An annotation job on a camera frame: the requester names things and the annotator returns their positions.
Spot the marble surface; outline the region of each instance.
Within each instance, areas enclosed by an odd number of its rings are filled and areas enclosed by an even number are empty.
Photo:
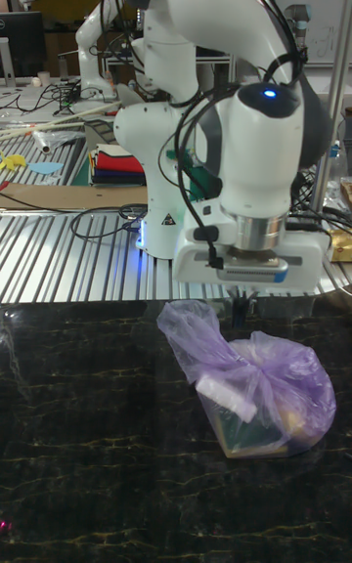
[[[0,310],[0,561],[346,563],[352,299],[261,302],[254,329],[312,346],[337,414],[291,459],[229,460],[155,319],[158,302]]]

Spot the purple plastic bag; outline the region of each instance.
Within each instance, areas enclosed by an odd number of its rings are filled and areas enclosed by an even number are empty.
[[[253,332],[228,343],[214,310],[166,303],[157,319],[228,457],[290,456],[328,432],[336,402],[312,348]]]

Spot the monitor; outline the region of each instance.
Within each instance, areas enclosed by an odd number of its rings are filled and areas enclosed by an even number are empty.
[[[34,76],[47,59],[40,12],[0,14],[0,37],[8,37],[16,76]]]

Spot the red fabric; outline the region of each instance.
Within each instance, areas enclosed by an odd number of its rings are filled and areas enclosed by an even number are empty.
[[[96,168],[98,170],[115,170],[116,172],[144,173],[142,165],[135,156],[109,156],[104,152],[99,152]]]

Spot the blue indicator light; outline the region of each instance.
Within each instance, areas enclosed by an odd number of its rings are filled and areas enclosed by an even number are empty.
[[[276,92],[274,92],[274,90],[265,90],[263,92],[264,96],[266,96],[267,98],[276,98],[278,95]]]
[[[144,248],[145,246],[145,236],[146,236],[146,223],[144,220],[141,222],[140,236],[136,241],[136,246],[138,248]]]

